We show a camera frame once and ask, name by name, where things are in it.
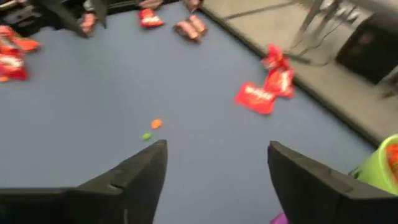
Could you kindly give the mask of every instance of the brown snack bag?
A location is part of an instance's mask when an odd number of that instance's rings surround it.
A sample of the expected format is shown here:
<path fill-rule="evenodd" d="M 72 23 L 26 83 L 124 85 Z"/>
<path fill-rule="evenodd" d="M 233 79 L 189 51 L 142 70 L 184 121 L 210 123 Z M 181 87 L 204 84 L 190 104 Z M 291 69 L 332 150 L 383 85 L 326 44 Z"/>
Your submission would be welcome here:
<path fill-rule="evenodd" d="M 191 13 L 197 10 L 201 3 L 200 0 L 183 0 L 183 2 Z"/>
<path fill-rule="evenodd" d="M 195 41 L 200 41 L 200 34 L 196 31 L 196 29 L 189 23 L 188 21 L 180 21 L 174 26 L 174 30 L 180 34 L 181 36 Z"/>
<path fill-rule="evenodd" d="M 195 15 L 191 15 L 188 18 L 188 21 L 191 23 L 191 25 L 193 26 L 193 28 L 195 28 L 195 30 L 201 35 L 204 36 L 207 33 L 207 26 L 205 25 L 205 23 L 199 19 L 199 17 L 195 16 Z"/>
<path fill-rule="evenodd" d="M 163 0 L 145 0 L 142 1 L 139 6 L 142 9 L 152 9 L 155 10 L 163 4 Z"/>

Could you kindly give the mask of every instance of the red candy wrapper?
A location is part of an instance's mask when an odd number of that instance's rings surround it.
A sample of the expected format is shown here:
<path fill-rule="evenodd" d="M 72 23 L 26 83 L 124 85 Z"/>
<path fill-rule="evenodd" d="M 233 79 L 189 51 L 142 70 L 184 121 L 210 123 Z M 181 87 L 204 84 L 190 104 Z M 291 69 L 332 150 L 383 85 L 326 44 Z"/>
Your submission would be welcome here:
<path fill-rule="evenodd" d="M 0 54 L 0 74 L 0 82 L 28 79 L 24 60 L 19 50 Z"/>
<path fill-rule="evenodd" d="M 292 98 L 294 95 L 293 88 L 293 70 L 271 70 L 264 84 L 266 91 L 271 91 L 277 96 Z"/>
<path fill-rule="evenodd" d="M 21 37 L 9 26 L 0 26 L 0 52 L 7 54 L 9 50 L 19 48 L 24 52 L 33 52 L 40 48 L 40 43 L 36 40 Z"/>
<path fill-rule="evenodd" d="M 275 99 L 274 93 L 259 88 L 254 83 L 246 82 L 236 95 L 235 103 L 259 114 L 270 114 L 274 110 Z"/>
<path fill-rule="evenodd" d="M 143 9 L 139 11 L 140 25 L 145 28 L 159 27 L 164 22 L 156 16 L 152 9 Z"/>
<path fill-rule="evenodd" d="M 275 45 L 268 45 L 268 55 L 261 60 L 262 65 L 269 70 L 290 69 L 289 61 L 284 58 L 283 51 Z"/>

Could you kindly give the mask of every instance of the candy wrapper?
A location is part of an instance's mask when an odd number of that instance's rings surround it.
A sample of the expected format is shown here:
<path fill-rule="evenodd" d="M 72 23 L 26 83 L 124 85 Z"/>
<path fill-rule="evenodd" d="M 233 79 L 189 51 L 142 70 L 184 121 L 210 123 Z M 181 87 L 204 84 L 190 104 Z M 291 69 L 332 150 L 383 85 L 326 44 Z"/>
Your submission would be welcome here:
<path fill-rule="evenodd" d="M 145 28 L 155 28 L 164 25 L 164 22 L 156 16 L 152 9 L 139 11 L 140 25 Z"/>
<path fill-rule="evenodd" d="M 207 26 L 205 25 L 205 23 L 199 19 L 197 16 L 195 15 L 191 15 L 188 18 L 188 21 L 191 23 L 191 25 L 193 26 L 193 28 L 195 28 L 195 30 L 201 35 L 204 36 L 207 33 Z"/>
<path fill-rule="evenodd" d="M 254 83 L 243 84 L 235 97 L 235 103 L 243 105 L 259 114 L 270 114 L 274 110 L 276 95 L 259 88 Z"/>
<path fill-rule="evenodd" d="M 0 26 L 1 52 L 7 54 L 8 50 L 18 47 L 24 52 L 33 52 L 40 49 L 41 44 L 36 40 L 21 37 L 9 26 Z"/>
<path fill-rule="evenodd" d="M 284 57 L 283 51 L 275 45 L 268 45 L 268 55 L 261 60 L 262 65 L 269 70 L 290 69 L 289 61 Z"/>
<path fill-rule="evenodd" d="M 0 82 L 26 79 L 28 79 L 28 74 L 22 53 L 19 50 L 15 49 L 8 54 L 0 54 Z"/>
<path fill-rule="evenodd" d="M 91 36 L 93 34 L 93 29 L 97 17 L 94 13 L 84 13 L 82 20 L 83 22 L 80 24 L 80 27 L 88 36 Z"/>
<path fill-rule="evenodd" d="M 174 30 L 182 37 L 194 42 L 200 42 L 201 36 L 188 21 L 180 21 L 174 26 Z"/>
<path fill-rule="evenodd" d="M 264 84 L 264 89 L 275 93 L 277 96 L 292 98 L 293 88 L 293 70 L 271 70 Z"/>
<path fill-rule="evenodd" d="M 183 0 L 184 5 L 187 7 L 187 9 L 193 13 L 195 10 L 197 10 L 201 4 L 200 0 Z"/>
<path fill-rule="evenodd" d="M 163 0 L 145 0 L 139 4 L 142 9 L 155 10 L 163 4 Z"/>

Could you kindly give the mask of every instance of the table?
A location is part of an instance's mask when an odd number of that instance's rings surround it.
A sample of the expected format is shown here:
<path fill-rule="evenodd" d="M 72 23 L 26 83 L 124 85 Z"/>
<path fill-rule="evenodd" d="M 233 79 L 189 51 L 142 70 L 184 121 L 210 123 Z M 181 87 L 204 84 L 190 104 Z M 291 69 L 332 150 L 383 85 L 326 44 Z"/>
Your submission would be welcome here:
<path fill-rule="evenodd" d="M 44 29 L 44 48 L 27 58 L 28 82 L 0 87 L 0 187 L 73 187 L 157 139 L 169 161 L 155 223 L 266 223 L 280 212 L 267 168 L 275 140 L 342 172 L 374 150 L 296 88 L 259 116 L 234 104 L 245 81 L 266 72 L 251 51 L 203 14 L 200 45 L 172 26 L 180 3 L 142 30 L 137 12 L 108 17 L 91 39 Z M 151 141 L 150 122 L 164 126 Z"/>

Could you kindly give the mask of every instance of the green container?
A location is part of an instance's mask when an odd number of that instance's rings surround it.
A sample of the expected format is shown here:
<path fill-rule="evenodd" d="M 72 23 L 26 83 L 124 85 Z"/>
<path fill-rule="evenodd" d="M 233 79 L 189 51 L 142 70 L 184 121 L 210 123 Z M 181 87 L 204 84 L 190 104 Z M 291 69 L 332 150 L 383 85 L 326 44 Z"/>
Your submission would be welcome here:
<path fill-rule="evenodd" d="M 384 140 L 376 152 L 349 174 L 355 179 L 398 195 L 398 185 L 387 163 L 386 147 L 398 143 L 398 134 Z"/>

